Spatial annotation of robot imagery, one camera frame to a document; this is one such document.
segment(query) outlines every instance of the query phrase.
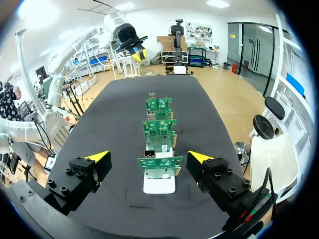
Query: desk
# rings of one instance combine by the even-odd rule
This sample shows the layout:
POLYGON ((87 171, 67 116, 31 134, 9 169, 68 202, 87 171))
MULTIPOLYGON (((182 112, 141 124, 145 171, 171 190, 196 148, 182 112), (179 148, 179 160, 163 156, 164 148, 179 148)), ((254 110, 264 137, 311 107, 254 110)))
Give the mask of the desk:
POLYGON ((152 76, 111 81, 74 127, 51 174, 63 173, 77 155, 111 152, 112 165, 96 194, 89 194, 69 217, 96 229, 131 236, 206 239, 222 231, 228 214, 202 194, 186 168, 187 151, 229 160, 243 178, 238 157, 216 108, 193 76, 152 76), (184 156, 176 192, 143 192, 145 99, 172 97, 177 119, 176 156, 184 156))

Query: trash can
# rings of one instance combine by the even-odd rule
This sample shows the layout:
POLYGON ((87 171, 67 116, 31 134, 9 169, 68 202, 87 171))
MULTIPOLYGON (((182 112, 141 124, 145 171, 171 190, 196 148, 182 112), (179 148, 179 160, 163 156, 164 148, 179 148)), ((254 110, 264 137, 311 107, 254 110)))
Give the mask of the trash can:
POLYGON ((229 66, 230 66, 230 64, 229 64, 229 63, 224 62, 224 69, 225 69, 225 70, 229 70, 229 66))

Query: red container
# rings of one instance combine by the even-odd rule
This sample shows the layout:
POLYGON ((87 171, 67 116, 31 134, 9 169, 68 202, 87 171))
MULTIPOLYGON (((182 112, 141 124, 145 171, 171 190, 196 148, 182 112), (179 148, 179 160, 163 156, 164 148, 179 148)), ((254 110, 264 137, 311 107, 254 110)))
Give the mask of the red container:
POLYGON ((236 71, 237 71, 237 64, 236 63, 233 64, 233 69, 231 71, 232 71, 232 73, 236 74, 236 71))

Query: glass door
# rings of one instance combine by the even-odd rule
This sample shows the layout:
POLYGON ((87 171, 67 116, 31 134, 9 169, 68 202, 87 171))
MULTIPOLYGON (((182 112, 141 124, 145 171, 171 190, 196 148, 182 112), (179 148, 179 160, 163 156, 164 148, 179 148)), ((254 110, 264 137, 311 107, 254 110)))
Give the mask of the glass door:
POLYGON ((244 50, 240 75, 262 95, 265 92, 273 57, 273 28, 244 24, 244 50))
POLYGON ((239 73, 242 45, 242 24, 229 23, 227 63, 237 64, 237 73, 239 73))

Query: blue box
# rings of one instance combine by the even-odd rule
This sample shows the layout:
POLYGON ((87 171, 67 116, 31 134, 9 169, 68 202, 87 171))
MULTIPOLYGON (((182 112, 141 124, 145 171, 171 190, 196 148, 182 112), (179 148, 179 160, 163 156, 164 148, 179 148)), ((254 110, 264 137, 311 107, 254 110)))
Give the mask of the blue box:
POLYGON ((303 86, 294 78, 292 77, 289 73, 287 73, 286 80, 292 84, 292 86, 303 96, 305 93, 305 89, 303 86))

